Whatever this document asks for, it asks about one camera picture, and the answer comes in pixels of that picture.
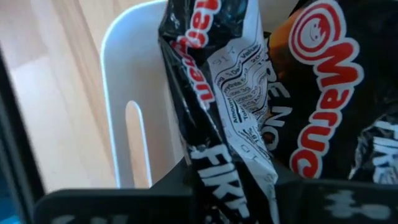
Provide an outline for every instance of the black plastic wrapper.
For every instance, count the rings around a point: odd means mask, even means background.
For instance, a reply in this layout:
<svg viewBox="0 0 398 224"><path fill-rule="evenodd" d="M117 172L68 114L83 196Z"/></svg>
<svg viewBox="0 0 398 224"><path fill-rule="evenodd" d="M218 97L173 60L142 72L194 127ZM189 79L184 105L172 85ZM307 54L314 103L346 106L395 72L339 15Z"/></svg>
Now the black plastic wrapper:
<svg viewBox="0 0 398 224"><path fill-rule="evenodd" d="M278 223L259 128L271 62L256 0L169 0L160 48L178 125L202 191L233 223Z"/></svg>
<svg viewBox="0 0 398 224"><path fill-rule="evenodd" d="M398 184L398 2L321 0L266 37L262 134L306 178Z"/></svg>

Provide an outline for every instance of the wooden floor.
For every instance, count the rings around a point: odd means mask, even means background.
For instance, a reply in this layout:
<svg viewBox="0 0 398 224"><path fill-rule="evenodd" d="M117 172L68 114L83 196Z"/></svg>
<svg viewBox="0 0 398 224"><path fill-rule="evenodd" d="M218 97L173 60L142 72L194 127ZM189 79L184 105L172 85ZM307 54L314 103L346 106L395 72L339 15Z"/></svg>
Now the wooden floor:
<svg viewBox="0 0 398 224"><path fill-rule="evenodd" d="M0 44L48 192L115 187L99 50L146 0L0 0Z"/></svg>

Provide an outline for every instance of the red circle logo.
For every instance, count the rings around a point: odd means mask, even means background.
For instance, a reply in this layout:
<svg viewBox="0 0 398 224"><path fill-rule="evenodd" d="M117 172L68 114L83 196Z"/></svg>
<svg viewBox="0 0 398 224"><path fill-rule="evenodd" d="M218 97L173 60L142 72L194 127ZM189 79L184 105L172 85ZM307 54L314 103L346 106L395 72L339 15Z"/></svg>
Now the red circle logo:
<svg viewBox="0 0 398 224"><path fill-rule="evenodd" d="M300 62L316 61L333 43L345 36L343 12L334 0L316 1L295 20L289 48Z"/></svg>

